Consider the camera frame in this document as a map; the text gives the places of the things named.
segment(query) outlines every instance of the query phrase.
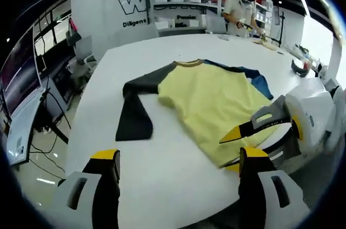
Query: blue fabric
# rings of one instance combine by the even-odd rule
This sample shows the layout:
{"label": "blue fabric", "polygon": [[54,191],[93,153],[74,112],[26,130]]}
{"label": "blue fabric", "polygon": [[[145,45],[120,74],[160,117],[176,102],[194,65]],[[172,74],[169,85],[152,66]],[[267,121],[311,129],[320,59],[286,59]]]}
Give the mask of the blue fabric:
{"label": "blue fabric", "polygon": [[271,94],[268,83],[264,76],[258,70],[248,69],[245,67],[228,67],[223,64],[219,64],[210,60],[203,60],[205,64],[217,66],[223,68],[227,71],[232,71],[236,73],[244,73],[247,78],[251,79],[251,84],[260,91],[266,98],[269,100],[273,99],[273,95]]}

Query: computer screen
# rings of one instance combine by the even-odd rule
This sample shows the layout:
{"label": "computer screen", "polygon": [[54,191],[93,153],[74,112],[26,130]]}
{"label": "computer screen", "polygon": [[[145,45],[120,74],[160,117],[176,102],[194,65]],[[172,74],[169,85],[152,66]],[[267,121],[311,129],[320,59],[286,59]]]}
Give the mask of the computer screen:
{"label": "computer screen", "polygon": [[40,84],[32,41],[32,28],[17,42],[1,70],[4,96],[9,113]]}

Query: white table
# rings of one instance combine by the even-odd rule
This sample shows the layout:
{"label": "white table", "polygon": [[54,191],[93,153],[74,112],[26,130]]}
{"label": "white table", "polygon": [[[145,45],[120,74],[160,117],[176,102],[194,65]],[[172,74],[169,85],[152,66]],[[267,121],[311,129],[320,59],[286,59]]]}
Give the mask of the white table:
{"label": "white table", "polygon": [[[284,55],[250,39],[225,41],[208,34],[162,37],[108,50],[79,103],[66,174],[82,171],[98,151],[119,149],[120,228],[180,228],[225,209],[238,199],[238,174],[218,169],[189,139],[174,111],[157,103],[157,95],[140,96],[154,124],[152,139],[115,142],[123,85],[172,61],[201,58],[259,70],[277,98],[301,81],[291,70],[293,57],[280,51]],[[277,142],[289,127],[280,125],[261,147]]]}

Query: white shirt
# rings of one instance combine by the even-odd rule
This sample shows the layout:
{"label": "white shirt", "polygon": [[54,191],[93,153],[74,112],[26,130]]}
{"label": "white shirt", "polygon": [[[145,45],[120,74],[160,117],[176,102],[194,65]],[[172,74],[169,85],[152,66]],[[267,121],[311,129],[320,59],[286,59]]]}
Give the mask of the white shirt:
{"label": "white shirt", "polygon": [[[245,19],[244,23],[251,25],[251,18],[254,14],[254,5],[253,3],[244,4],[242,0],[226,0],[223,12],[225,14],[232,14],[239,20]],[[238,27],[233,23],[228,23],[228,33],[240,37],[249,36],[246,29],[238,29]]]}

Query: person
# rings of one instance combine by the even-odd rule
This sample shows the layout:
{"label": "person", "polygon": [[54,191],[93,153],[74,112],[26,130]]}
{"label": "person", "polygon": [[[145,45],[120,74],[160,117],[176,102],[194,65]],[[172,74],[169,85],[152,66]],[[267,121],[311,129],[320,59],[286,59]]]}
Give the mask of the person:
{"label": "person", "polygon": [[255,28],[262,35],[255,21],[255,0],[226,0],[223,17],[229,22],[228,33],[240,37],[248,37],[244,24]]}

